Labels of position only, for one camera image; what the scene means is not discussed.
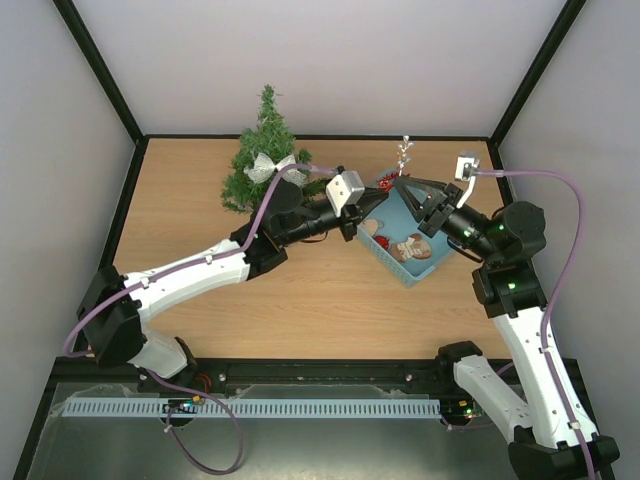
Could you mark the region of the light blue plastic basket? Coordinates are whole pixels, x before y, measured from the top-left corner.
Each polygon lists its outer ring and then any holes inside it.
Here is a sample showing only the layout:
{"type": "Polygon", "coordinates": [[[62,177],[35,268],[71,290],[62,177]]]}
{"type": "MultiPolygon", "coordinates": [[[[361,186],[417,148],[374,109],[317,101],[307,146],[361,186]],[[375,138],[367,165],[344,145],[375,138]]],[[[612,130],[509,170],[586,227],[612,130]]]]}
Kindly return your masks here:
{"type": "Polygon", "coordinates": [[[428,237],[395,188],[357,227],[357,239],[406,288],[433,273],[454,251],[447,237],[428,237]]]}

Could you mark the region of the silver sprig ornament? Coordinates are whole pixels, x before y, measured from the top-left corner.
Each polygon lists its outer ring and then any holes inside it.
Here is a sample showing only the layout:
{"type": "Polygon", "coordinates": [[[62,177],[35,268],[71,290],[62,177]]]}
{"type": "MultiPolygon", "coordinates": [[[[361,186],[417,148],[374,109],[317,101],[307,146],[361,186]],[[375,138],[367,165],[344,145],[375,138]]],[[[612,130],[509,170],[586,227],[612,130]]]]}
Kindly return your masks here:
{"type": "Polygon", "coordinates": [[[402,176],[406,165],[411,161],[410,150],[414,146],[409,135],[404,135],[398,144],[396,173],[402,176]]]}

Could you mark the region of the red beaded ornament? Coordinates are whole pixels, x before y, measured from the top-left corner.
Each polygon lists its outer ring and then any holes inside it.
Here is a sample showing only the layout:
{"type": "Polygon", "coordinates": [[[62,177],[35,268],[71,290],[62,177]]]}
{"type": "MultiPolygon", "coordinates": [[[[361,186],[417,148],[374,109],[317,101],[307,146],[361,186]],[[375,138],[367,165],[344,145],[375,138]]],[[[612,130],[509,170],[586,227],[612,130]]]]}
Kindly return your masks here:
{"type": "Polygon", "coordinates": [[[382,175],[378,180],[377,180],[377,188],[381,191],[384,191],[386,193],[390,192],[391,189],[393,188],[394,185],[394,181],[395,179],[398,177],[398,172],[397,171],[392,171],[390,173],[386,173],[384,175],[382,175]]]}

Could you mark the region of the white mesh bow ornament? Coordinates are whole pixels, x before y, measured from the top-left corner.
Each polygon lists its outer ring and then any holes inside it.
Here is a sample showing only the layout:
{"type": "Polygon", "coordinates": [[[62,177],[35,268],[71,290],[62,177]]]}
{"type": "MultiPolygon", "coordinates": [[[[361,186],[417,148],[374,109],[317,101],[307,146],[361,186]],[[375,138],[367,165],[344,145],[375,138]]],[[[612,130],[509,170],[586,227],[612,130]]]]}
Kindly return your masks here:
{"type": "MultiPolygon", "coordinates": [[[[281,172],[287,166],[295,164],[296,159],[293,154],[290,154],[275,163],[268,155],[259,153],[254,159],[253,165],[245,167],[243,172],[254,184],[261,184],[269,180],[275,173],[281,172]]],[[[306,175],[297,168],[292,168],[283,174],[282,179],[302,187],[305,184],[306,175]]]]}

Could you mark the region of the small green christmas tree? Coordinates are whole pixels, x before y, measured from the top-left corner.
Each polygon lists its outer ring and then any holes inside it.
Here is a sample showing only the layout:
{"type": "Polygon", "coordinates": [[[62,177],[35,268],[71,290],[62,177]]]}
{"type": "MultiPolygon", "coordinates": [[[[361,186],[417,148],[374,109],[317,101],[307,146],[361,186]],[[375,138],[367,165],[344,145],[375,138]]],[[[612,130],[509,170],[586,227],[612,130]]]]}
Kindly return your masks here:
{"type": "Polygon", "coordinates": [[[314,180],[310,170],[302,167],[312,162],[312,155],[296,147],[296,137],[277,108],[274,87],[265,85],[260,100],[256,126],[242,131],[239,149],[220,193],[223,208],[237,214],[257,210],[276,173],[289,165],[293,168],[284,173],[282,180],[301,187],[306,199],[319,196],[326,185],[324,180],[314,180]]]}

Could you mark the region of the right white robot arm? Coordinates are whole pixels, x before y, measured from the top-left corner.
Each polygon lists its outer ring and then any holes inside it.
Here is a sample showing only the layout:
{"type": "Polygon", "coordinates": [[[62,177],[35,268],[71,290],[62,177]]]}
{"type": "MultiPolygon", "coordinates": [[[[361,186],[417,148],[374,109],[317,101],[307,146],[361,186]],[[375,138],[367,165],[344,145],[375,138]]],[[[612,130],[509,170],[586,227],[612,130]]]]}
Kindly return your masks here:
{"type": "Polygon", "coordinates": [[[394,188],[429,237],[478,263],[472,286],[511,354],[523,392],[516,394],[470,341],[442,347],[436,379],[481,406],[508,444],[520,479],[596,478],[620,456],[582,405],[550,326],[551,302],[531,263],[546,245],[541,208],[516,201],[486,217],[453,184],[399,176],[394,188]]]}

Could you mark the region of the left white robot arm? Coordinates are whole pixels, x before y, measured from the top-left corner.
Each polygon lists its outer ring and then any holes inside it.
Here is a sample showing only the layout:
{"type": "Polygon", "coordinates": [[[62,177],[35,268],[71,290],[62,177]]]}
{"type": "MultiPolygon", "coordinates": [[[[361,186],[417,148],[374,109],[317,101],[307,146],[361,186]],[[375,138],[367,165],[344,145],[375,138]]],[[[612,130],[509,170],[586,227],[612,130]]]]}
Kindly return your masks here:
{"type": "Polygon", "coordinates": [[[190,381],[195,360],[185,342],[153,330],[150,321],[210,290],[264,275],[287,259],[287,246],[333,229],[344,240],[387,197],[373,188],[349,190],[337,180],[306,203],[300,187],[283,181],[249,223],[209,249],[143,272],[112,266],[92,279],[77,311],[82,332],[102,368],[131,364],[163,379],[190,381]]]}

